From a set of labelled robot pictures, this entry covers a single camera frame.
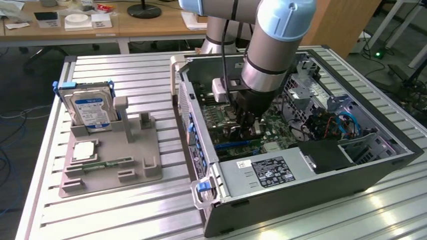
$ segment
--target white box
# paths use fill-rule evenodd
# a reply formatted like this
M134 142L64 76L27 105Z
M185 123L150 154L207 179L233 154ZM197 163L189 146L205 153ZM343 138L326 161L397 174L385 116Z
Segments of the white box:
M359 39L358 39L358 42L355 43L354 45L354 48L351 50L351 54L359 54L365 48L365 46L367 45L367 42L370 41L371 39L371 35L367 34L365 31L361 33L361 36L359 36Z
M56 12L35 12L34 15L42 29L62 26L62 19Z
M110 19L110 14L92 14L92 27L95 29L112 28L112 20Z
M84 14L71 14L64 20L66 32L92 30L91 19Z

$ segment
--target desk lamp base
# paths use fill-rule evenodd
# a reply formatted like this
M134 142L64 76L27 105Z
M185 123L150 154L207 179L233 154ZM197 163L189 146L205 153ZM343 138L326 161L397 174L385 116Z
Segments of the desk lamp base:
M127 13L139 19L154 19L162 15L162 9L150 4L146 4L146 8L143 8L142 4L137 4L127 8Z

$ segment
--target white cable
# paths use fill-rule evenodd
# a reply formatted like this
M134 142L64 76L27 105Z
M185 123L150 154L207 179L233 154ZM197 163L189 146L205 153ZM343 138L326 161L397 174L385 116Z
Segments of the white cable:
M24 119L26 118L24 117L24 112L28 114L32 110L44 109L44 108L48 108L48 107L52 107L52 104L40 105L40 106L35 106L32 108L28 108L24 111L22 111L19 115L15 115L15 116L3 116L3 115L0 115L0 118L3 118L3 119L15 119L15 118L22 117ZM50 116L50 114L43 115L43 116L27 117L27 119L42 119L42 118L46 118L47 116Z

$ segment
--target aluminum workbench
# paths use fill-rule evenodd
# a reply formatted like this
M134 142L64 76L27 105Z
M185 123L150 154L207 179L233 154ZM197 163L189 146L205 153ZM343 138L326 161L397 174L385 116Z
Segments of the aluminum workbench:
M318 52L414 142L427 149L426 128L334 51L318 46L302 49ZM83 56L64 63L62 82L112 79L116 95L129 96L130 117L137 117L139 112L153 112L163 179L70 198L59 197L71 117L56 97L16 239L205 239L170 94L170 58L193 53ZM322 81L334 94L343 91L327 78ZM427 153L366 192L210 239L426 238L426 186Z

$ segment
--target sticker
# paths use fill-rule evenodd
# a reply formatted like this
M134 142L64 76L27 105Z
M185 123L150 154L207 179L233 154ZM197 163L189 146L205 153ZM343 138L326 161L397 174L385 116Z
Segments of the sticker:
M7 29L20 29L23 27L28 27L30 24L27 22L18 24L6 24Z
M95 23L96 28L106 27L106 24L103 21L95 21L94 23Z
M265 188L295 181L294 174L282 156L253 162L253 167Z
M60 26L60 23L56 20L44 21L44 23L47 23L50 28L58 28Z
M251 159L249 160L243 160L243 161L238 161L237 164L238 164L238 168L243 169L243 168L247 168L247 167L251 167Z
M107 111L103 110L102 98L80 99L75 101L83 124L91 129L104 128L110 125Z
M114 36L116 36L115 33L98 33L96 34L96 37L114 37Z
M193 158L193 166L195 170L197 177L203 179L207 175L207 162L201 158L202 151L197 148L197 146L189 147L191 158Z

